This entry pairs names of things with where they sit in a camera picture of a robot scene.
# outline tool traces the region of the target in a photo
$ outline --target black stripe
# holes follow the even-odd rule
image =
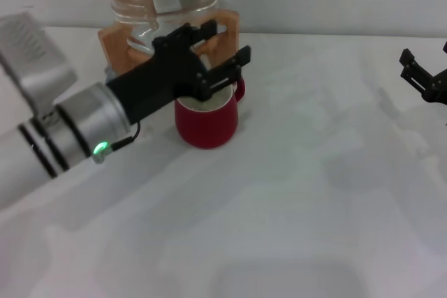
[[[48,159],[45,157],[45,154],[41,151],[41,148],[39,148],[39,146],[34,142],[32,136],[28,133],[27,129],[23,125],[20,125],[18,128],[19,132],[21,132],[25,140],[29,143],[29,146],[33,149],[34,153],[36,154],[39,161],[42,163],[45,170],[47,170],[49,176],[53,179],[56,178],[57,177],[56,171],[51,166]]]
[[[59,148],[56,147],[53,140],[51,140],[51,137],[48,135],[47,131],[42,127],[39,120],[36,118],[31,119],[31,124],[36,129],[36,132],[43,137],[45,142],[47,142],[48,148],[50,148],[54,158],[58,162],[58,164],[61,166],[63,171],[69,171],[70,167],[68,166],[67,161],[65,161],[65,158],[62,156],[62,153],[60,152]]]
[[[67,114],[67,112],[65,112],[65,110],[60,105],[56,105],[54,108],[56,109],[56,111],[58,111],[62,120],[65,121],[66,125],[73,132],[73,135],[75,136],[76,140],[78,141],[82,151],[84,152],[85,157],[87,157],[87,158],[91,157],[89,144],[87,143],[87,141],[85,141],[81,132],[78,130],[78,127],[76,127],[75,123],[70,118],[70,116]]]

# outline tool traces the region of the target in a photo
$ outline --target red mug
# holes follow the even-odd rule
[[[214,104],[212,107],[192,98],[177,99],[175,124],[179,134],[186,142],[201,149],[213,149],[227,143],[236,132],[239,122],[237,103],[244,95],[245,82],[240,80],[236,90],[230,85],[216,93],[210,101]]]

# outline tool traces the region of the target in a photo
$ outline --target green led light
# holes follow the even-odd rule
[[[93,154],[97,155],[101,153],[104,149],[107,149],[107,147],[109,147],[109,144],[107,142],[101,142],[96,146],[95,150],[93,150]]]

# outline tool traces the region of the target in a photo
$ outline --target wooden stand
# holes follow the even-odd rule
[[[226,31],[213,37],[195,51],[198,56],[207,55],[211,67],[222,64],[239,50],[239,14],[231,10],[213,10],[206,15],[191,20],[194,26],[215,19],[218,24],[226,27]],[[98,32],[105,57],[118,75],[123,75],[150,56],[129,46],[127,40],[131,38],[132,28],[128,25],[116,23]]]

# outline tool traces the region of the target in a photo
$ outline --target white tabletop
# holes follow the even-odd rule
[[[48,29],[80,81],[94,29]],[[172,106],[133,146],[0,213],[5,298],[438,298],[447,295],[447,106],[400,79],[444,40],[242,34],[240,127],[191,148]],[[1,130],[29,111],[2,76]]]

